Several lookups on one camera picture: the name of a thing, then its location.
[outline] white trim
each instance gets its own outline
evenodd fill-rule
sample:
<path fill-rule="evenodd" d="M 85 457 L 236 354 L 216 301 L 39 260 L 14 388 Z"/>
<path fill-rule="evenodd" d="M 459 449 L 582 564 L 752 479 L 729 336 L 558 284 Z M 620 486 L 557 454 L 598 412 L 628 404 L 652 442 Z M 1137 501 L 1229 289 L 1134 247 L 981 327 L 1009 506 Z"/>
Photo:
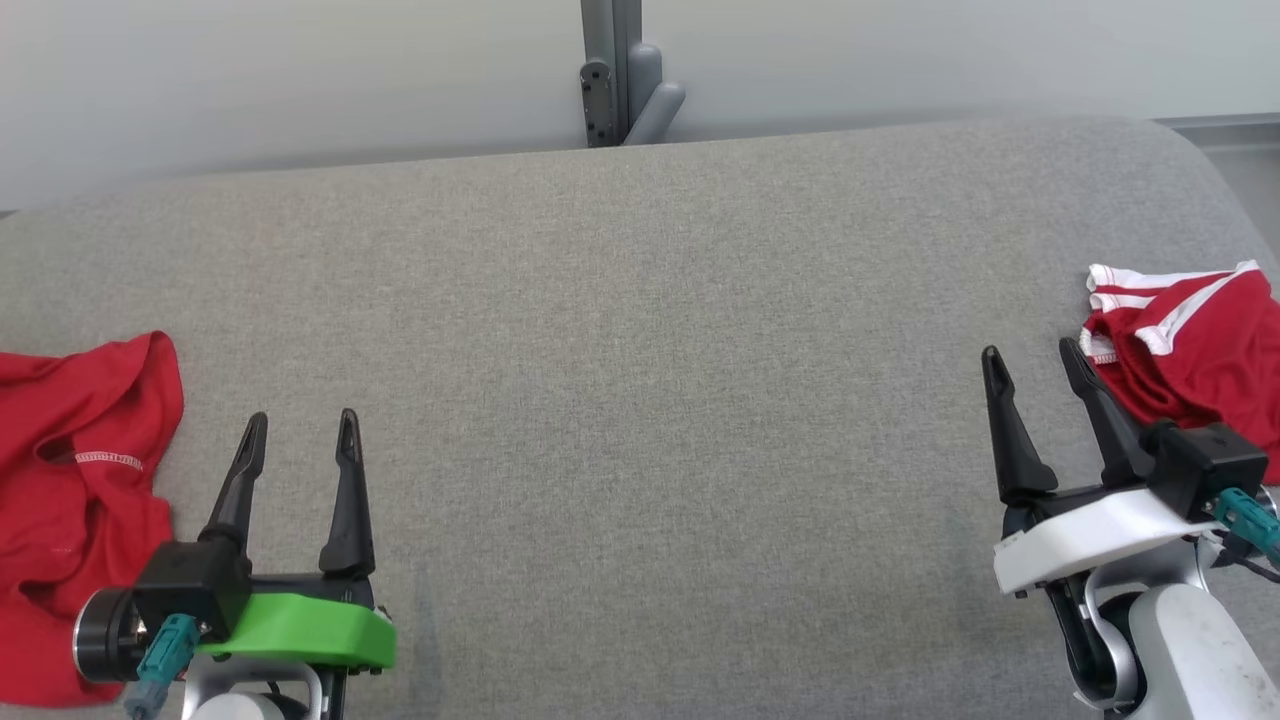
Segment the white trim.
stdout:
<path fill-rule="evenodd" d="M 1134 337 L 1144 342 L 1152 355 L 1171 354 L 1174 351 L 1174 340 L 1178 337 L 1178 331 L 1183 329 L 1183 325 L 1185 325 L 1187 322 L 1196 315 L 1196 311 L 1203 307 L 1204 304 L 1213 297 L 1213 293 L 1222 290 L 1226 283 L 1243 275 L 1244 273 L 1254 270 L 1258 270 L 1258 264 L 1256 261 L 1248 260 L 1245 263 L 1240 263 L 1235 266 L 1235 272 L 1230 275 L 1199 288 L 1187 300 L 1179 302 L 1176 307 L 1165 315 L 1165 319 L 1160 320 L 1160 323 L 1134 331 Z"/>
<path fill-rule="evenodd" d="M 128 465 L 134 470 L 142 471 L 142 461 L 132 455 L 120 455 L 119 452 L 77 452 L 77 462 L 119 462 L 120 465 Z"/>
<path fill-rule="evenodd" d="M 1093 360 L 1094 365 L 1108 365 L 1116 361 L 1116 346 L 1111 338 L 1093 334 L 1089 328 L 1080 329 L 1080 352 Z"/>
<path fill-rule="evenodd" d="M 1093 264 L 1089 265 L 1089 279 L 1084 281 L 1084 287 L 1088 288 L 1089 292 L 1093 292 L 1102 286 L 1115 286 L 1125 290 L 1160 290 L 1181 281 L 1221 275 L 1222 273 L 1238 273 L 1240 272 L 1240 266 L 1247 265 L 1248 263 L 1253 263 L 1253 260 L 1236 264 L 1234 270 L 1212 270 L 1208 273 L 1167 273 L 1162 275 L 1148 275 L 1137 270 Z"/>
<path fill-rule="evenodd" d="M 1119 307 L 1146 307 L 1151 305 L 1155 300 L 1153 296 L 1142 295 L 1111 295 L 1106 292 L 1094 292 L 1089 296 L 1089 309 L 1102 310 L 1103 313 L 1110 313 Z"/>

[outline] folded red garment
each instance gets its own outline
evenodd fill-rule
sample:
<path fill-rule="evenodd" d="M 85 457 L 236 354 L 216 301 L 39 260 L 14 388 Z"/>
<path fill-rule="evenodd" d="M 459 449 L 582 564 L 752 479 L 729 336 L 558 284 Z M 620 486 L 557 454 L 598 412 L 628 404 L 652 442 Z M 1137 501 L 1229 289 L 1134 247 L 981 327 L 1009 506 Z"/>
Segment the folded red garment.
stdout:
<path fill-rule="evenodd" d="M 104 585 L 129 585 L 173 537 L 151 495 L 182 419 L 164 333 L 69 357 L 0 354 L 0 702 L 113 700 L 83 682 L 72 626 Z"/>
<path fill-rule="evenodd" d="M 1147 275 L 1091 265 L 1080 350 L 1143 424 L 1222 421 L 1267 452 L 1280 484 L 1280 304 L 1249 260 Z"/>

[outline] metal bracket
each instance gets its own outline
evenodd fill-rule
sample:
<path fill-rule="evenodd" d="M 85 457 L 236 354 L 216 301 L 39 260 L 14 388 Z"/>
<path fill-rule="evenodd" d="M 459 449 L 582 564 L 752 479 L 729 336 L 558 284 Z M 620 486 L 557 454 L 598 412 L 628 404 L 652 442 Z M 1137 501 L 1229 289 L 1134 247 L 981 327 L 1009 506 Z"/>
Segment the metal bracket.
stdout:
<path fill-rule="evenodd" d="M 589 147 L 660 142 L 685 101 L 663 82 L 662 51 L 641 42 L 641 0 L 581 0 L 579 72 Z"/>

